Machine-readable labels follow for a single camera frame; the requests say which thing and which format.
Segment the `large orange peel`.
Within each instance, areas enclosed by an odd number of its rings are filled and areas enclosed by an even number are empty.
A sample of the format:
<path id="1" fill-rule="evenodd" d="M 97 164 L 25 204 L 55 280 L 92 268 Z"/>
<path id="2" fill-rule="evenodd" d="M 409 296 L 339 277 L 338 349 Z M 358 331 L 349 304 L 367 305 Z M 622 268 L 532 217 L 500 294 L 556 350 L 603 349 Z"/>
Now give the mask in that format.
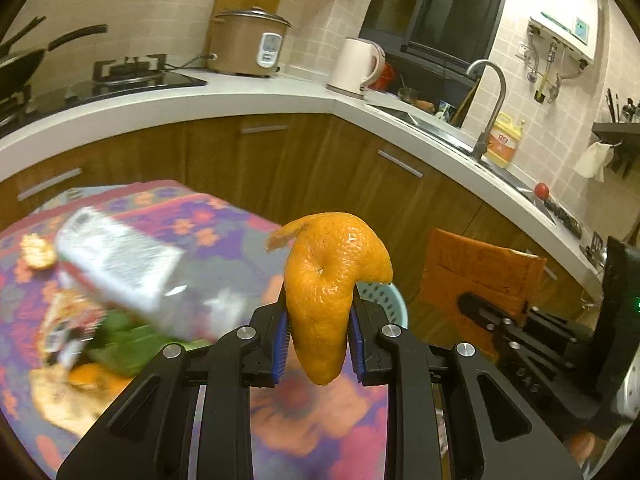
<path id="1" fill-rule="evenodd" d="M 31 370 L 32 403 L 54 426 L 82 437 L 132 381 L 98 363 Z"/>

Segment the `green bok choy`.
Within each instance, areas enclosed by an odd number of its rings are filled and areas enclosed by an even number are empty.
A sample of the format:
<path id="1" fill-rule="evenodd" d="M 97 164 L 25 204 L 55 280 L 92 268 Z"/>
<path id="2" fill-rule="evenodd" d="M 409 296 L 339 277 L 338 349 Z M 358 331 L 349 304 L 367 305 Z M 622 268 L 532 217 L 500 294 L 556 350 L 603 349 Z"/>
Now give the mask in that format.
<path id="1" fill-rule="evenodd" d="M 85 346 L 90 360 L 122 376 L 136 376 L 168 344 L 186 351 L 210 345 L 207 340 L 180 340 L 158 332 L 153 326 L 122 310 L 108 310 Z"/>

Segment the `orange package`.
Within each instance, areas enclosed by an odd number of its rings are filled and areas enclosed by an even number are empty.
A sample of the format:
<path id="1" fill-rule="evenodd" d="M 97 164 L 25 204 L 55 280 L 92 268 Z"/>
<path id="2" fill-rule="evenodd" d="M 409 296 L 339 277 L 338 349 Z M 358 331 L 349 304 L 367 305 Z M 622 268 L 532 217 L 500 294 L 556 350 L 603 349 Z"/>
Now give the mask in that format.
<path id="1" fill-rule="evenodd" d="M 470 292 L 492 304 L 500 318 L 521 327 L 546 263 L 544 257 L 434 229 L 427 243 L 420 298 L 445 315 L 462 339 L 494 360 L 498 352 L 491 334 L 463 315 L 459 297 Z"/>

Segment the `panda snack wrapper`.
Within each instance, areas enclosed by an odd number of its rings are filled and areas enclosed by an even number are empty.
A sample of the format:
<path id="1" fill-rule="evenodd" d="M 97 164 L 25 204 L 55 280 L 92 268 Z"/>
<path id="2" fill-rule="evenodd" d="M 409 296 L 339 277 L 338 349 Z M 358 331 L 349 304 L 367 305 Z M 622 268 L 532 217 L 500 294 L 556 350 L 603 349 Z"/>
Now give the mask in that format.
<path id="1" fill-rule="evenodd" d="M 73 289 L 56 292 L 36 335 L 43 366 L 71 370 L 93 341 L 106 317 L 106 309 Z"/>

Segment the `clear plastic bottle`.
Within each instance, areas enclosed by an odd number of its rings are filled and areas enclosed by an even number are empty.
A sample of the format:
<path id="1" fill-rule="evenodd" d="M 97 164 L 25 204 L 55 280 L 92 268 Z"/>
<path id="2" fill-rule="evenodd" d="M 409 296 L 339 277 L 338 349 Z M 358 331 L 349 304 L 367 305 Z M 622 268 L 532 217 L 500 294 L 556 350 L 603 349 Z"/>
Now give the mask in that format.
<path id="1" fill-rule="evenodd" d="M 216 340 L 246 321 L 250 300 L 219 263 L 162 242 L 93 207 L 78 209 L 54 243 L 68 278 L 180 340 Z"/>

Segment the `teal plastic waste basket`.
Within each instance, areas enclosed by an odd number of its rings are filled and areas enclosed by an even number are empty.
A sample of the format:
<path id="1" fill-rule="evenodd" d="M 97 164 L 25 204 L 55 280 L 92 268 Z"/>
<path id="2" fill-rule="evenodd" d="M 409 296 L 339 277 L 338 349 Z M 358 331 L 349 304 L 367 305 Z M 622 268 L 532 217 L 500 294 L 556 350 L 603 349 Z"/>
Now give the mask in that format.
<path id="1" fill-rule="evenodd" d="M 386 313 L 387 319 L 405 330 L 409 325 L 409 315 L 404 297 L 394 284 L 359 282 L 359 296 L 378 304 Z"/>

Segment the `wooden kitchen cabinets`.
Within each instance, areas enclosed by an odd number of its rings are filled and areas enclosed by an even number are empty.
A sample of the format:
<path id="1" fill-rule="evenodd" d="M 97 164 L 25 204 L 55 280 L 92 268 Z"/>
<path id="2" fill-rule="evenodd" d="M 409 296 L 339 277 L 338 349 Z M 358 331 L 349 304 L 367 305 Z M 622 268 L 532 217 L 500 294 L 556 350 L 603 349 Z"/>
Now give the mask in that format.
<path id="1" fill-rule="evenodd" d="M 372 132 L 330 115 L 283 114 L 179 122 L 92 142 L 32 162 L 1 185 L 4 226 L 72 185 L 174 180 L 283 224 L 320 211 L 366 220 L 392 256 L 413 333 L 452 334 L 420 295 L 428 237 L 443 229 L 541 254 L 542 246 L 487 200 Z"/>

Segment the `white hanging cloth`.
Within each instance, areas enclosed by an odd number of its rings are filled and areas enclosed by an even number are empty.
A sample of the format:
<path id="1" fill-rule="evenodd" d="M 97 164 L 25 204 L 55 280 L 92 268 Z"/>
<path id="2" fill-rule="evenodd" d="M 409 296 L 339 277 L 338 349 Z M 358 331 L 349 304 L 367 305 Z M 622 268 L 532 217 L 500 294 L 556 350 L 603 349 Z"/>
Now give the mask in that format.
<path id="1" fill-rule="evenodd" d="M 603 182 L 604 170 L 613 160 L 614 148 L 614 144 L 602 142 L 591 144 L 587 151 L 578 158 L 574 171 L 583 178 Z"/>

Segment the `yellow detergent bottle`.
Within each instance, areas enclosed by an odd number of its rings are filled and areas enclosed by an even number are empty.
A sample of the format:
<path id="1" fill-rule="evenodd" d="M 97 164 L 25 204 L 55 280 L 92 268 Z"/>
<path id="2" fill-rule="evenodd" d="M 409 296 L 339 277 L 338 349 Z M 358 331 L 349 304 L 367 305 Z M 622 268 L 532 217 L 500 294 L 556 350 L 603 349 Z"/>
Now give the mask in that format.
<path id="1" fill-rule="evenodd" d="M 525 124 L 524 119 L 514 122 L 510 115 L 500 112 L 488 136 L 486 157 L 498 167 L 509 166 L 520 146 Z"/>

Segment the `red container on sill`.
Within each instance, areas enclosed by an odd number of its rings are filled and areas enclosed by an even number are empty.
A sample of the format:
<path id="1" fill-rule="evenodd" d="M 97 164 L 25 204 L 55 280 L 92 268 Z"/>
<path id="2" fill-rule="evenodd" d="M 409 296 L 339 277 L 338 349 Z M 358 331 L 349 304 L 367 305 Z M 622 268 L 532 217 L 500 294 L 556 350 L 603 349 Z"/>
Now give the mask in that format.
<path id="1" fill-rule="evenodd" d="M 395 77 L 396 73 L 393 66 L 391 66 L 389 62 L 386 62 L 381 75 L 378 76 L 378 79 L 375 82 L 370 84 L 369 89 L 386 92 Z"/>

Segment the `black gas stove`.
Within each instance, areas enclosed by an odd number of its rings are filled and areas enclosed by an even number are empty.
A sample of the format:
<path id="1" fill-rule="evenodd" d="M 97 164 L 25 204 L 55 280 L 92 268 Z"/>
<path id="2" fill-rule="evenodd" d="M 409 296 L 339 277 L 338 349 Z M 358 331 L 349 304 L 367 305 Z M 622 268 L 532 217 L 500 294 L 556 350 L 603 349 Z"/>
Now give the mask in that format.
<path id="1" fill-rule="evenodd" d="M 90 80 L 76 82 L 39 96 L 31 96 L 23 87 L 1 102 L 1 136 L 41 118 L 91 102 L 127 94 L 206 86 L 203 79 L 180 74 L 176 66 L 166 63 L 167 54 L 151 54 L 93 64 Z"/>

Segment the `white water heater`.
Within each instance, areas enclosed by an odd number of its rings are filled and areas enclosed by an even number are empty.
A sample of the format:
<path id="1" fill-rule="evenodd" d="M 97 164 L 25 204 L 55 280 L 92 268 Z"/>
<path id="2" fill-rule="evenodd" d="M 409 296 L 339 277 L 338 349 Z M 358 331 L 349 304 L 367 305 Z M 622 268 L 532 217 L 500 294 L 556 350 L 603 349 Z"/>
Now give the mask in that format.
<path id="1" fill-rule="evenodd" d="M 593 64 L 599 32 L 598 0 L 530 0 L 529 25 L 558 40 L 578 63 Z"/>

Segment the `white electric kettle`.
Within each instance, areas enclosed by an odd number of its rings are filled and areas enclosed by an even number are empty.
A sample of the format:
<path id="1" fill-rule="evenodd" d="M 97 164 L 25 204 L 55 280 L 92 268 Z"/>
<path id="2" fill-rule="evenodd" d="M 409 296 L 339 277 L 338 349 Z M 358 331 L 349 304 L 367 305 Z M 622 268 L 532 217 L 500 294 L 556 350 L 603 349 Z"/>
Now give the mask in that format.
<path id="1" fill-rule="evenodd" d="M 346 38 L 326 82 L 326 88 L 362 99 L 364 89 L 382 75 L 385 62 L 385 52 L 375 42 Z"/>

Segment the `dark window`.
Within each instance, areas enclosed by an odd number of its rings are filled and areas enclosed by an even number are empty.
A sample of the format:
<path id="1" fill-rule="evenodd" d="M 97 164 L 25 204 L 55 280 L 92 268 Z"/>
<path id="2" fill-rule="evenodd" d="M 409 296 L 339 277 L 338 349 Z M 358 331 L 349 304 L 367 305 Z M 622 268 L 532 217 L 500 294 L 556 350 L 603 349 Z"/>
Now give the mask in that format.
<path id="1" fill-rule="evenodd" d="M 360 36 L 385 52 L 464 74 L 487 58 L 504 0 L 371 0 Z"/>

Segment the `brown rice cooker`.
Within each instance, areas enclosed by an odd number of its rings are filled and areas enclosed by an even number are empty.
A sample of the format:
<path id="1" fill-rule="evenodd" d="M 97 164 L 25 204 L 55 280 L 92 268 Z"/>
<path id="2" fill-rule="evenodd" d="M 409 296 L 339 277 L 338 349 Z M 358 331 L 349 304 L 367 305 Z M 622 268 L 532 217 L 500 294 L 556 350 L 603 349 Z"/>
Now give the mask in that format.
<path id="1" fill-rule="evenodd" d="M 213 18 L 206 66 L 216 73 L 271 77 L 291 23 L 258 6 L 224 11 Z"/>

